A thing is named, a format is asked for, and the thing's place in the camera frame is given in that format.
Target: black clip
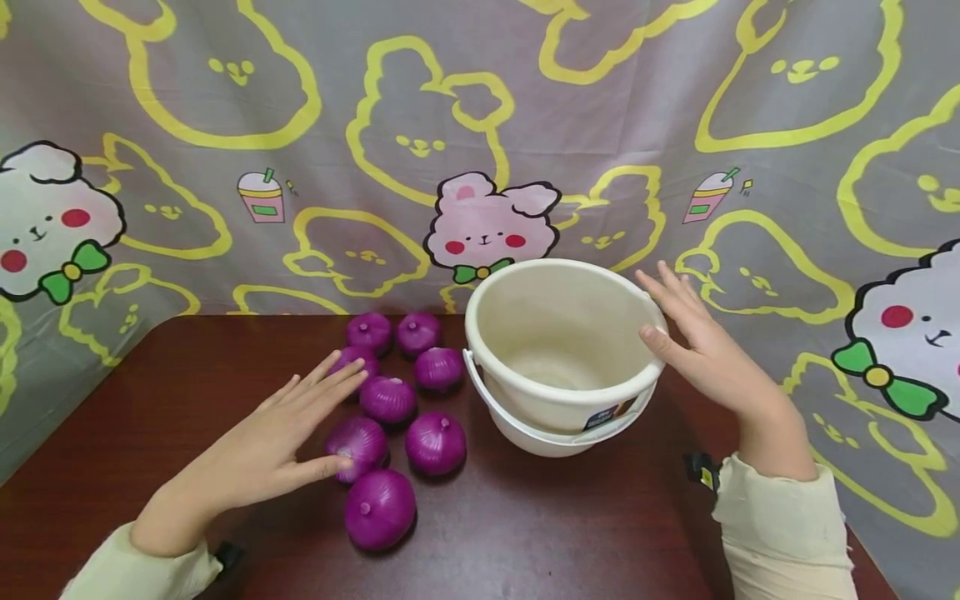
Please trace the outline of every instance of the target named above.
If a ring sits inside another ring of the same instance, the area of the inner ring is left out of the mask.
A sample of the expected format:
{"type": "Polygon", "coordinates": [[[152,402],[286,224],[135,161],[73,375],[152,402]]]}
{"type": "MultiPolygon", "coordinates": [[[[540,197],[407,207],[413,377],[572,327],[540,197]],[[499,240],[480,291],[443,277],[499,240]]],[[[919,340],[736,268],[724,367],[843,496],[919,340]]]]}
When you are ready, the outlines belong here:
{"type": "Polygon", "coordinates": [[[222,564],[224,568],[213,581],[220,581],[223,577],[225,577],[227,573],[237,566],[237,563],[240,562],[240,559],[243,558],[244,554],[246,554],[246,552],[240,546],[233,545],[226,540],[221,542],[220,547],[217,548],[217,551],[213,553],[213,558],[217,559],[217,562],[222,564]]]}
{"type": "Polygon", "coordinates": [[[713,459],[706,452],[685,454],[686,478],[695,483],[702,483],[714,492],[720,490],[720,466],[713,463],[713,459]]]}

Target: bucket label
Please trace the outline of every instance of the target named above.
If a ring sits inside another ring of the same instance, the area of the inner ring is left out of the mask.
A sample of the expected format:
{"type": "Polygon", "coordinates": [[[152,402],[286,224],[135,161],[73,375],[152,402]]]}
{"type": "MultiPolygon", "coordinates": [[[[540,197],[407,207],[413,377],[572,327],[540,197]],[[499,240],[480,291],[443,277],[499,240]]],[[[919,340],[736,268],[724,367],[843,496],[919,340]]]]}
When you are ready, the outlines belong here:
{"type": "Polygon", "coordinates": [[[599,427],[608,421],[623,417],[623,415],[630,410],[630,407],[634,405],[634,402],[636,402],[636,398],[631,398],[622,404],[611,406],[610,408],[602,410],[593,415],[587,419],[587,424],[584,425],[584,431],[589,431],[590,429],[599,427]]]}

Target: sleeve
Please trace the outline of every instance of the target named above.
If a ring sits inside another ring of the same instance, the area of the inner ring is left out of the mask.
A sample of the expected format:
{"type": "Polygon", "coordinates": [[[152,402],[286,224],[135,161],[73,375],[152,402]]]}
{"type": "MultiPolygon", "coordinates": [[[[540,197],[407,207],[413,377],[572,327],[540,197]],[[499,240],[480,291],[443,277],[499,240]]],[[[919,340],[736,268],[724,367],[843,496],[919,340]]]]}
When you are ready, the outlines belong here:
{"type": "Polygon", "coordinates": [[[130,542],[132,523],[97,548],[60,600],[190,600],[223,569],[206,542],[173,559],[148,556],[130,542]]]}
{"type": "Polygon", "coordinates": [[[713,518],[737,600],[855,600],[847,528],[833,473],[764,477],[733,454],[720,469],[713,518]]]}

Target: pink cartoon bunny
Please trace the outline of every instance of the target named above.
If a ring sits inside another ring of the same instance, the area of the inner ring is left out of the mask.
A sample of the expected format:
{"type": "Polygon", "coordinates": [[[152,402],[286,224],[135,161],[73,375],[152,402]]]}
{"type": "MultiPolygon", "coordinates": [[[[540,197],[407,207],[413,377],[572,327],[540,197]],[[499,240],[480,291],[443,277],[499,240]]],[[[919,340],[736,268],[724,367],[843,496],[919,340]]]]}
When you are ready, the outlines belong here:
{"type": "Polygon", "coordinates": [[[464,173],[437,186],[437,197],[423,247],[435,265],[453,270],[457,283],[543,258],[560,239],[548,215],[561,194],[545,181],[498,193],[483,173],[464,173]]]}

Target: red onion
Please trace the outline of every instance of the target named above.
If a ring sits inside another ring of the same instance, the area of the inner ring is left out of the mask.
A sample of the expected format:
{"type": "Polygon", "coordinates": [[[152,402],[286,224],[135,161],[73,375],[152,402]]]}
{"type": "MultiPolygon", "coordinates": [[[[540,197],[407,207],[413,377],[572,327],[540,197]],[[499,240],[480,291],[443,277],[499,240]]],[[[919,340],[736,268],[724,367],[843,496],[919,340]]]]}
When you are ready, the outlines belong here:
{"type": "Polygon", "coordinates": [[[446,392],[464,378],[464,360],[453,348],[431,348],[417,357],[414,378],[424,389],[446,392]]]}
{"type": "Polygon", "coordinates": [[[326,453],[353,459],[353,467],[337,473],[337,481],[350,484],[383,466],[390,448],[387,434],[375,420],[350,417],[337,424],[326,438],[326,453]]]}
{"type": "Polygon", "coordinates": [[[360,390],[360,408],[371,419],[396,425],[413,417],[417,394],[413,386],[398,377],[376,377],[360,390]]]}
{"type": "Polygon", "coordinates": [[[330,368],[328,375],[336,373],[358,358],[364,360],[363,370],[367,372],[367,381],[370,381],[380,374],[380,362],[376,360],[373,350],[364,348],[363,346],[347,346],[340,350],[340,358],[338,358],[337,362],[330,368]]]}
{"type": "Polygon", "coordinates": [[[439,477],[467,458],[467,434],[450,415],[427,413],[410,424],[406,449],[411,467],[424,475],[439,477]]]}
{"type": "Polygon", "coordinates": [[[377,356],[383,356],[392,341],[390,320],[380,313],[358,315],[347,324],[347,343],[369,348],[377,356]]]}
{"type": "Polygon", "coordinates": [[[440,343],[440,320],[429,313],[410,313],[396,326],[396,343],[407,356],[440,343]]]}
{"type": "Polygon", "coordinates": [[[386,550],[410,531],[417,498],[410,480],[384,468],[361,477],[347,494],[344,521],[353,543],[364,550],[386,550]]]}

